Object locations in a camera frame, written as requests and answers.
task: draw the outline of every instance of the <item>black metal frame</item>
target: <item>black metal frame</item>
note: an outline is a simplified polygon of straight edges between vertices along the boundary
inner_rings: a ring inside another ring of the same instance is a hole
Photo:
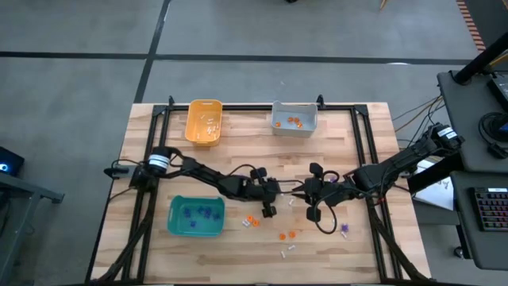
[[[147,160],[148,156],[152,150],[153,147],[153,141],[155,138],[155,132],[156,132],[156,125],[157,121],[159,120],[160,116],[163,116],[163,126],[160,134],[160,141],[159,145],[165,145],[166,143],[166,135],[167,130],[169,127],[169,118],[170,114],[173,111],[187,111],[189,106],[188,105],[175,105],[175,102],[173,101],[173,98],[170,97],[170,102],[168,105],[155,105],[152,110],[152,120],[150,121],[150,127],[148,131],[148,139],[146,148],[144,151],[144,159]],[[369,153],[371,154],[371,161],[372,163],[378,163],[378,157],[377,152],[375,150],[375,142],[374,142],[374,135],[372,133],[370,118],[368,114],[368,107],[367,105],[325,105],[324,100],[321,95],[317,98],[317,108],[320,111],[328,111],[328,110],[343,110],[348,111],[351,114],[352,119],[352,129],[353,129],[353,135],[356,142],[356,151],[358,153],[358,162],[360,166],[367,163],[365,160],[365,154],[364,154],[364,147],[362,138],[360,135],[360,126],[358,122],[358,116],[361,116],[361,118],[364,121],[364,128],[367,135],[367,142],[368,142],[368,148]],[[242,105],[242,104],[226,104],[223,106],[223,110],[271,110],[272,104],[254,104],[254,105]],[[152,222],[153,222],[153,213],[155,211],[155,205],[156,205],[156,197],[157,197],[157,187],[158,187],[158,180],[156,181],[156,185],[151,188],[151,190],[138,190],[137,196],[136,196],[136,202],[134,204],[133,209],[133,219],[131,221],[131,228],[129,232],[129,241],[131,241],[134,238],[134,235],[139,235],[139,232],[137,233],[137,230],[140,228],[140,213],[141,208],[143,206],[143,199],[144,199],[144,193],[149,191],[150,196],[148,199],[148,209],[145,215],[145,218],[148,217],[148,221],[146,222],[147,225],[144,227],[143,232],[143,241],[141,245],[141,251],[140,251],[140,259],[139,259],[139,265],[137,270],[136,278],[130,278],[130,269],[132,266],[132,253],[130,253],[125,261],[123,272],[121,274],[121,279],[116,281],[111,281],[108,284],[116,285],[116,284],[125,284],[125,285],[131,285],[131,284],[143,284],[144,283],[144,272],[146,269],[146,263],[148,258],[148,251],[149,251],[149,243],[150,243],[150,237],[152,233]],[[367,209],[369,214],[374,211],[372,207],[369,207],[373,204],[372,199],[367,200]],[[102,216],[102,222],[101,222],[101,228],[98,232],[97,240],[95,242],[94,252],[92,253],[92,258],[90,260],[89,269],[87,272],[87,277],[85,280],[85,284],[90,283],[90,277],[91,272],[94,267],[95,263],[95,257],[98,251],[98,243],[100,241],[100,237],[102,235],[102,227],[104,224],[104,220],[106,218],[106,212],[107,212],[108,205],[106,205],[106,208],[104,210],[104,214]],[[389,234],[391,236],[394,235],[394,231],[391,224],[391,218],[390,218],[390,212],[388,210],[387,201],[383,201],[381,203],[381,211],[383,213],[383,224],[387,228]],[[385,266],[385,261],[383,257],[383,248],[381,246],[381,240],[379,238],[379,233],[377,229],[371,224],[371,233],[372,233],[372,241],[374,244],[374,251],[375,251],[375,259],[377,262],[377,268],[379,272],[379,278],[381,281],[387,279],[387,270]],[[402,273],[400,264],[398,263],[395,255],[392,251],[391,253],[391,264],[394,270],[394,278],[395,279],[402,279]]]

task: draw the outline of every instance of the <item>keyboard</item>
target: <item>keyboard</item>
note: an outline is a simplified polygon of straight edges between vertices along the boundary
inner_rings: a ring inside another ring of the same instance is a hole
[[[474,187],[473,205],[482,231],[508,231],[508,188]]]

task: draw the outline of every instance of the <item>blue objects in teal bin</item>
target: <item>blue objects in teal bin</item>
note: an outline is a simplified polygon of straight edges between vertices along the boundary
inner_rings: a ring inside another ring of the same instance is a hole
[[[192,237],[216,237],[222,232],[225,204],[222,198],[196,198],[177,195],[167,219],[171,234]]]

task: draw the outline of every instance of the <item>white paper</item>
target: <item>white paper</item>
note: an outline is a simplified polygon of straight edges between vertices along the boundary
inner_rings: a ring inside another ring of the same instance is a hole
[[[427,160],[422,160],[418,163],[417,173],[425,171],[430,168],[434,163]],[[447,210],[453,211],[453,185],[450,177],[443,179],[435,184],[432,184],[425,189],[419,191],[414,196],[415,199],[429,203],[437,207],[442,207]]]

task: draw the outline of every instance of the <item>striped tape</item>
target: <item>striped tape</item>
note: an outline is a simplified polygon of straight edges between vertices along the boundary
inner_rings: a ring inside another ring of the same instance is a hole
[[[464,20],[466,21],[466,26],[468,27],[469,33],[473,38],[473,42],[475,42],[476,48],[478,52],[485,51],[485,44],[483,43],[482,37],[478,33],[478,29],[476,28],[475,22],[469,13],[468,6],[464,2],[464,0],[457,0],[457,5],[459,6],[460,13]]]

